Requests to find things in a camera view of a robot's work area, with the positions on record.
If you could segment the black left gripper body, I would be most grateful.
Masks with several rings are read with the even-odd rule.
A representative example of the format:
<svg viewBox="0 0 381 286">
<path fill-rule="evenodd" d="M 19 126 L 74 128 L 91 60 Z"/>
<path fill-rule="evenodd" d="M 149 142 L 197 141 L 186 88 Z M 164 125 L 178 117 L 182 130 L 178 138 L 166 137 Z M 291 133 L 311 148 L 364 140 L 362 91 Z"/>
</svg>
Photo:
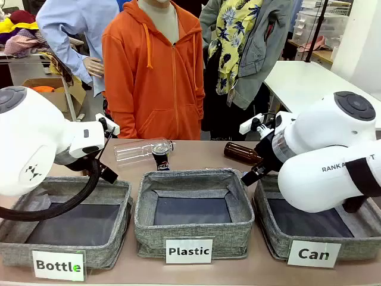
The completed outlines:
<svg viewBox="0 0 381 286">
<path fill-rule="evenodd" d="M 102 169 L 99 160 L 96 158 L 99 153 L 100 151 L 95 151 L 86 154 L 84 157 L 74 158 L 65 150 L 55 156 L 55 164 L 65 166 L 75 172 L 83 172 L 90 175 L 93 173 L 93 162 L 96 162 L 98 164 L 96 174 L 100 178 Z"/>
</svg>

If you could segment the blue shirt person's hand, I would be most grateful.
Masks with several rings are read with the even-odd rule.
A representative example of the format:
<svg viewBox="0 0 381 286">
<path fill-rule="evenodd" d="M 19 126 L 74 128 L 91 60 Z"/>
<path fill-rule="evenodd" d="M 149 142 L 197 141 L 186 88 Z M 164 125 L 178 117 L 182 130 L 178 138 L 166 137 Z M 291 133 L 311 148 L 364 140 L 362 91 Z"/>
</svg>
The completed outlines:
<svg viewBox="0 0 381 286">
<path fill-rule="evenodd" d="M 104 65 L 101 60 L 94 57 L 86 57 L 83 59 L 83 64 L 87 72 L 94 77 L 102 78 L 104 76 Z"/>
</svg>

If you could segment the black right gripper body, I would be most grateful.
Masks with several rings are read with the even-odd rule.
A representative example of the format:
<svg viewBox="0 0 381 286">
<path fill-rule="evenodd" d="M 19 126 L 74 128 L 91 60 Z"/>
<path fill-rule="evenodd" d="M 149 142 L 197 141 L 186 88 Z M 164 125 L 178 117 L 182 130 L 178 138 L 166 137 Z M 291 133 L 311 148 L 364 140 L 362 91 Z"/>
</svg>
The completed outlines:
<svg viewBox="0 0 381 286">
<path fill-rule="evenodd" d="M 257 173 L 279 172 L 288 159 L 288 145 L 283 135 L 268 134 L 254 148 L 261 158 L 259 163 L 252 166 Z"/>
</svg>

